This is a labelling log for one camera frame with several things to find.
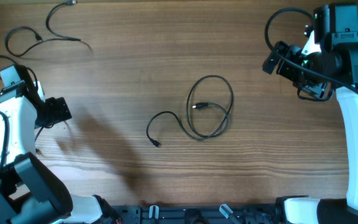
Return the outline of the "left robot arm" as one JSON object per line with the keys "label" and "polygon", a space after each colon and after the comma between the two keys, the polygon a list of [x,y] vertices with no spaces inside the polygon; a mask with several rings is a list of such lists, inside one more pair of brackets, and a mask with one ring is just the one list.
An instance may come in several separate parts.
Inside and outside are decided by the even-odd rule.
{"label": "left robot arm", "polygon": [[65,99],[46,98],[23,65],[0,75],[0,223],[122,223],[105,199],[72,195],[37,158],[35,130],[71,119]]}

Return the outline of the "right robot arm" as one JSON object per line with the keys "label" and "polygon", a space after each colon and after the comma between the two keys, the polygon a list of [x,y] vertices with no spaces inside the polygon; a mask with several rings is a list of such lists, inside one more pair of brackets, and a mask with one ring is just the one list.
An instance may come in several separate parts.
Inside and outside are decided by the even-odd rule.
{"label": "right robot arm", "polygon": [[325,102],[335,97],[346,132],[349,181],[341,199],[307,196],[276,201],[274,223],[358,223],[358,8],[335,2],[308,14],[304,47],[282,41],[269,44],[262,69],[290,80],[302,100]]}

